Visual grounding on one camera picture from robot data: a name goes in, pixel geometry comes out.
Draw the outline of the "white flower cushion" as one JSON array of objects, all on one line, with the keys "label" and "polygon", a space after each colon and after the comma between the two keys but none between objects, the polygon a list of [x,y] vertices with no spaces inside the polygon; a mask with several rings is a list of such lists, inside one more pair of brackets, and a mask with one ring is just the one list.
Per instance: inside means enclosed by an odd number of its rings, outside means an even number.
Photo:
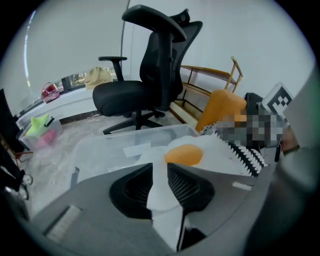
[{"label": "white flower cushion", "polygon": [[[225,223],[248,195],[255,179],[236,174],[235,164],[212,135],[183,136],[168,146],[156,146],[143,153],[137,164],[152,163],[153,185],[147,208],[152,226],[165,243],[180,251]],[[214,197],[202,211],[184,213],[168,184],[168,163],[205,170],[202,175],[214,187]]]}]

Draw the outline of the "pink transparent container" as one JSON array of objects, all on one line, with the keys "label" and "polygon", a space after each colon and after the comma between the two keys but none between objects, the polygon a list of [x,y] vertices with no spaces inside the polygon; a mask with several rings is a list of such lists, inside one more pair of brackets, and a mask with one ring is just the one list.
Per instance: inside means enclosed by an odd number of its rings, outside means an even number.
[{"label": "pink transparent container", "polygon": [[60,97],[60,92],[58,87],[51,82],[47,82],[41,91],[41,99],[44,103],[48,104]]}]

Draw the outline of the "wooden shelf rack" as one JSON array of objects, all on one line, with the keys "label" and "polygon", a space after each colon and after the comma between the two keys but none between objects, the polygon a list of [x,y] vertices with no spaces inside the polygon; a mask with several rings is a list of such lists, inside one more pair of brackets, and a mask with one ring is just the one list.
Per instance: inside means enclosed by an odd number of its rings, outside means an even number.
[{"label": "wooden shelf rack", "polygon": [[215,79],[219,79],[226,82],[224,86],[226,90],[229,88],[230,85],[233,85],[232,92],[234,93],[244,75],[236,58],[232,56],[231,60],[233,62],[231,72],[225,72],[222,70],[212,69],[208,67],[182,65],[181,68],[190,71],[190,73],[187,82],[182,82],[182,96],[176,99],[173,103],[171,103],[169,109],[170,112],[182,123],[188,124],[195,128],[199,122],[199,119],[203,111],[187,99],[187,94],[188,92],[192,92],[197,93],[201,96],[210,97],[212,93],[204,88],[192,84],[191,79],[195,77],[197,74],[203,74]]}]

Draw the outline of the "beige cloth bag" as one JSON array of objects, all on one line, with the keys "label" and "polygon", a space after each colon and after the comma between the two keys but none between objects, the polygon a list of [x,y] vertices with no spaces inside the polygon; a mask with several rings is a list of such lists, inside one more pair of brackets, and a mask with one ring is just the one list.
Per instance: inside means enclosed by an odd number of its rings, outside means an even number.
[{"label": "beige cloth bag", "polygon": [[86,90],[93,90],[96,86],[112,82],[111,74],[102,67],[94,67],[84,78]]}]

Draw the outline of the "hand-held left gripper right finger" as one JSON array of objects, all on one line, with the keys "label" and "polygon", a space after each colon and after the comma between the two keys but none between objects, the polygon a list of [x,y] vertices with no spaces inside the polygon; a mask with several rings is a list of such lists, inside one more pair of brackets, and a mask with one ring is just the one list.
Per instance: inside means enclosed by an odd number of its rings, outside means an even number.
[{"label": "hand-held left gripper right finger", "polygon": [[168,185],[184,213],[203,211],[215,195],[206,171],[188,165],[168,163]]}]

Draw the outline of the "clear plastic storage box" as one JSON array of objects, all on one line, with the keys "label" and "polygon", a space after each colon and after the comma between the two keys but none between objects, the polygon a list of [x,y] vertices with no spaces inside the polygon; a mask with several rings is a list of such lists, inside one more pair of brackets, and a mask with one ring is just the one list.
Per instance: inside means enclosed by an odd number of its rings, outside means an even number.
[{"label": "clear plastic storage box", "polygon": [[187,124],[179,124],[83,138],[74,147],[69,163],[70,187],[132,166],[151,148],[166,147],[184,136],[197,137],[199,133]]}]

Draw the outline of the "black top wooden table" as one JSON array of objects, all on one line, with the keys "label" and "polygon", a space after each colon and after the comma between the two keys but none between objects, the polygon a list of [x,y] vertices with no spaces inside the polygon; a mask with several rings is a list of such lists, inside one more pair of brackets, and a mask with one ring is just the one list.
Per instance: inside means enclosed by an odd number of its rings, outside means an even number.
[{"label": "black top wooden table", "polygon": [[33,152],[19,141],[23,130],[16,124],[18,117],[13,116],[6,100],[4,89],[0,89],[0,141],[6,150],[9,150],[16,164],[22,163],[22,155],[32,154]]}]

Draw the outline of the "green star plush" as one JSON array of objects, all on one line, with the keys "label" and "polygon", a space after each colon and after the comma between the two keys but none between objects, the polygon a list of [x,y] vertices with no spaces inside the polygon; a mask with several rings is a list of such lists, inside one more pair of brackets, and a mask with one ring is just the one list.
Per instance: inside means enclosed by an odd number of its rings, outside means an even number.
[{"label": "green star plush", "polygon": [[49,128],[54,120],[55,119],[48,114],[41,117],[32,117],[30,119],[30,128],[26,132],[25,136],[35,138],[41,137],[49,131]]}]

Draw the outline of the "clear plastic bin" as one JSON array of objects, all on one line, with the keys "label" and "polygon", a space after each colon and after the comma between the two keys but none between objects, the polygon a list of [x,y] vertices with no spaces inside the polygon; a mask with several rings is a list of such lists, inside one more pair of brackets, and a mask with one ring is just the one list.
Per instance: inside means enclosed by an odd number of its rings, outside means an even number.
[{"label": "clear plastic bin", "polygon": [[63,128],[62,128],[62,125],[60,123],[60,120],[57,119],[57,118],[54,118],[54,121],[51,123],[50,127],[49,127],[49,130],[56,130],[57,131],[57,137],[56,139],[53,141],[52,144],[46,146],[46,147],[42,147],[42,148],[39,148],[39,149],[36,149],[35,146],[37,144],[37,140],[39,138],[36,138],[36,137],[26,137],[26,132],[28,131],[28,129],[30,128],[31,126],[31,120],[30,122],[22,129],[23,130],[23,133],[22,135],[19,137],[19,141],[23,144],[25,144],[30,151],[33,151],[33,152],[36,152],[36,151],[39,151],[41,149],[44,149],[44,148],[48,148],[48,147],[51,147],[54,142],[57,140],[57,138],[61,135],[62,131],[63,131]]}]

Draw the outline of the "black and white patterned blanket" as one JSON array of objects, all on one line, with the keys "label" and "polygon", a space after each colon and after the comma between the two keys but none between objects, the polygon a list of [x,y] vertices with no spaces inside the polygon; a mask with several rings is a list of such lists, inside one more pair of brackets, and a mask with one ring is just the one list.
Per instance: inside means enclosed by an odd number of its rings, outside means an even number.
[{"label": "black and white patterned blanket", "polygon": [[228,158],[235,164],[235,173],[243,176],[257,177],[261,169],[267,164],[260,153],[258,146],[245,147],[229,141],[223,141],[218,134],[215,124],[209,124],[199,132],[201,136],[212,135],[214,139],[219,140],[224,147]]}]

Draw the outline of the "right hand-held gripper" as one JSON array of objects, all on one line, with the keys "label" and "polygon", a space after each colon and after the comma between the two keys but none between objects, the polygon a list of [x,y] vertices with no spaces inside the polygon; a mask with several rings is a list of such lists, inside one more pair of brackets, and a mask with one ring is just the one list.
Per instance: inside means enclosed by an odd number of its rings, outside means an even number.
[{"label": "right hand-held gripper", "polygon": [[270,115],[267,147],[276,147],[290,127],[301,148],[320,148],[320,72],[312,72],[296,96],[277,83],[261,105]]}]

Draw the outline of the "pink plush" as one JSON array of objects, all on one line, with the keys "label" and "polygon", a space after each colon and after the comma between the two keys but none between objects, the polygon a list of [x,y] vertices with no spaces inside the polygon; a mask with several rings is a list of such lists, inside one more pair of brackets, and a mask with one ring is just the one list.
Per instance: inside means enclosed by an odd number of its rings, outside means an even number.
[{"label": "pink plush", "polygon": [[35,148],[40,149],[40,148],[49,146],[50,144],[53,143],[56,137],[57,137],[57,131],[55,129],[48,130],[46,133],[44,133],[38,138]]}]

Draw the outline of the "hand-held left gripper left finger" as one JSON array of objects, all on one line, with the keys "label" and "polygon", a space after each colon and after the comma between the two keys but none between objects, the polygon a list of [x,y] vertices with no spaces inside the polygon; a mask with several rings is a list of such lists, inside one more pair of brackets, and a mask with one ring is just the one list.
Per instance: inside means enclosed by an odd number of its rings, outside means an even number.
[{"label": "hand-held left gripper left finger", "polygon": [[120,175],[110,186],[109,198],[125,216],[133,219],[152,219],[147,208],[148,196],[153,186],[153,164],[129,166],[115,172]]}]

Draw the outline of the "person's right forearm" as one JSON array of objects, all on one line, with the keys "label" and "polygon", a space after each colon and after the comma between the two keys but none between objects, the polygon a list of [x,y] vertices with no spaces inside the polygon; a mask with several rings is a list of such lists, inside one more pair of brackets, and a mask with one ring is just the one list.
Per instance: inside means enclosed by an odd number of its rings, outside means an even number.
[{"label": "person's right forearm", "polygon": [[299,148],[298,141],[290,125],[283,130],[280,145],[283,153]]}]

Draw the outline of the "black office chair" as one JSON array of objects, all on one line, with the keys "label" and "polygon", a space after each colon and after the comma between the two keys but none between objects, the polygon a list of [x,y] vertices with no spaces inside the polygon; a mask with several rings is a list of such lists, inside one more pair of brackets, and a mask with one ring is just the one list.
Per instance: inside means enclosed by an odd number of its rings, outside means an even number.
[{"label": "black office chair", "polygon": [[189,10],[167,16],[146,5],[127,9],[122,20],[151,31],[140,69],[139,80],[125,80],[120,66],[123,56],[100,56],[113,64],[116,81],[97,85],[92,92],[97,111],[105,117],[124,116],[126,121],[103,130],[105,135],[134,126],[158,128],[151,117],[162,118],[183,91],[181,63],[203,27],[190,21]]}]

